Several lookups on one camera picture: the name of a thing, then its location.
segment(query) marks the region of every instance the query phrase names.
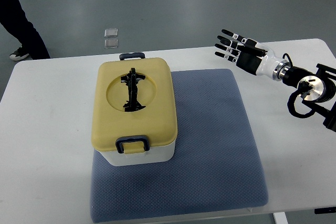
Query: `yellow lid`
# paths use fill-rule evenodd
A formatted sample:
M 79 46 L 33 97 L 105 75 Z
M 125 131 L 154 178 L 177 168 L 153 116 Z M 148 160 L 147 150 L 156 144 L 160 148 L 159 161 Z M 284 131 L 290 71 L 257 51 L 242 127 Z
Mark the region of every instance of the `yellow lid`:
M 138 102 L 145 108 L 125 112 L 128 86 L 121 77 L 135 68 L 145 75 L 138 87 Z M 172 76 L 161 58 L 122 60 L 103 63 L 98 71 L 93 107 L 92 145 L 101 152 L 116 151 L 117 139 L 144 135 L 149 146 L 164 146 L 177 137 L 177 117 Z M 125 153 L 143 152 L 144 144 L 123 144 Z

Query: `plastic storage box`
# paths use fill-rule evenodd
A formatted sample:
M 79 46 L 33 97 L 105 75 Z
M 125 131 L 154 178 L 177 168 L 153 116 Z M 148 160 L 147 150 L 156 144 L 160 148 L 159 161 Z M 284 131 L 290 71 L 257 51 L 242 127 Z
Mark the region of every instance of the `plastic storage box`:
M 142 59 L 124 60 L 134 57 Z M 169 66 L 143 53 L 120 59 L 103 63 L 98 71 L 92 145 L 114 166 L 168 161 L 177 137 Z

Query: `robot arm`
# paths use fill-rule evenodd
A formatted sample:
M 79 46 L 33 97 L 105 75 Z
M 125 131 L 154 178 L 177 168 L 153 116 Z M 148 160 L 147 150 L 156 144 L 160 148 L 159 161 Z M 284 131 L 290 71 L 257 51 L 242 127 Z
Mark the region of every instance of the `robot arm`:
M 271 48 L 253 39 L 244 38 L 224 29 L 222 33 L 230 39 L 223 36 L 217 37 L 220 44 L 215 46 L 224 53 L 215 52 L 215 55 L 235 63 L 237 67 L 251 74 L 266 75 L 296 88 L 287 103 L 289 112 L 298 118 L 308 118 L 317 112 L 325 117 L 323 125 L 336 132 L 336 103 L 331 110 L 316 104 L 329 101 L 334 97 L 336 86 L 332 80 L 336 80 L 336 69 L 317 64 L 318 71 L 314 74 L 293 66 L 288 54 L 279 58 Z M 301 97 L 302 103 L 311 109 L 309 113 L 296 112 L 294 102 L 297 97 Z

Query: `white box base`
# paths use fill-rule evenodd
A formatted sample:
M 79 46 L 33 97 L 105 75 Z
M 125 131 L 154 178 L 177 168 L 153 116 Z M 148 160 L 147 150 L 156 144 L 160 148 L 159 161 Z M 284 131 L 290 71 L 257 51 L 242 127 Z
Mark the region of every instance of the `white box base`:
M 175 152 L 175 141 L 169 145 L 150 147 L 144 153 L 124 154 L 118 151 L 99 152 L 111 165 L 140 165 L 149 163 L 165 162 L 170 160 Z

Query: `white table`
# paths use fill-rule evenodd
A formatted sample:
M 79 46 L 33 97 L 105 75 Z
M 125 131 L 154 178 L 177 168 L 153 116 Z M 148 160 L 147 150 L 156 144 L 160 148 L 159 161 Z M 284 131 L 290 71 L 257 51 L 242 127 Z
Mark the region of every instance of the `white table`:
M 287 52 L 295 66 L 312 72 L 317 63 L 336 67 L 322 40 L 265 44 L 280 57 Z M 215 51 L 205 47 L 145 54 L 163 58 L 172 71 L 232 70 L 265 170 L 269 203 L 254 209 L 118 223 L 336 206 L 336 133 L 322 125 L 324 118 L 318 114 L 308 119 L 289 114 L 287 100 L 294 88 L 252 76 L 215 56 Z M 92 223 L 90 138 L 96 77 L 103 62 L 114 60 L 119 54 L 23 61 L 15 66 L 0 103 L 0 223 Z M 333 102 L 323 105 L 330 109 Z

